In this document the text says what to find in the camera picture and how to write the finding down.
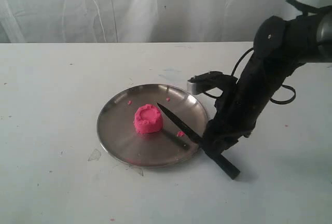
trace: pink play dough crumb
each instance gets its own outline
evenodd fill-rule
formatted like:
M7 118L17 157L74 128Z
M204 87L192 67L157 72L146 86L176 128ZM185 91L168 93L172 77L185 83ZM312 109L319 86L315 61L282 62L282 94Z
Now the pink play dough crumb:
M185 133L183 131L179 131L177 132L177 137L183 137L185 135Z
M159 132L162 129L159 109L151 104L141 106L135 113L134 125L137 133Z

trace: white curtain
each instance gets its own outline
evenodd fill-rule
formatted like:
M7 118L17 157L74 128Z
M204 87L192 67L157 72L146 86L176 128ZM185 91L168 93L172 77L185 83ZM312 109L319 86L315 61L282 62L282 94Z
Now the white curtain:
M0 0L0 42L248 41L297 14L285 0Z

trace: wrinkled fabric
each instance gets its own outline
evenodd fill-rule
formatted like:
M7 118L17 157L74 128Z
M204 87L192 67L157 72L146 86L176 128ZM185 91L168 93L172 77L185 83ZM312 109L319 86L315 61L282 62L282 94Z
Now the wrinkled fabric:
M0 42L251 41L268 17L298 14L285 0L0 0Z

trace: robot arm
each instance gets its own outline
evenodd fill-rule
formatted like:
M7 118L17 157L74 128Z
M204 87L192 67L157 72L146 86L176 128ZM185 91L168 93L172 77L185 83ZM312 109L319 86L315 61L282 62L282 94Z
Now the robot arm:
M217 113L203 135L218 152L236 144L241 136L249 137L275 91L281 86L292 89L283 82L296 68L308 62L332 62L332 6L315 8L295 0L287 2L303 14L290 21L273 16L260 26L254 52L238 80L234 71L230 76L209 72L188 80L192 94L206 94L215 87L223 91L215 97Z

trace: knife blade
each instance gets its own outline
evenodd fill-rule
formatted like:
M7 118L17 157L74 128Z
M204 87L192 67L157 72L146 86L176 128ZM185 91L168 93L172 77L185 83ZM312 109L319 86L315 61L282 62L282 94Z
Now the knife blade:
M210 146L204 141L204 139L198 135L193 129L191 129L185 122L183 122L177 115L172 113L163 105L157 103L159 108L164 112L164 114L177 126L183 131L188 138L198 143L205 154L211 158L216 164L219 165L220 168L231 178L235 179L239 174L240 171L236 168L231 162L229 162L223 155L218 154L214 150L210 148Z

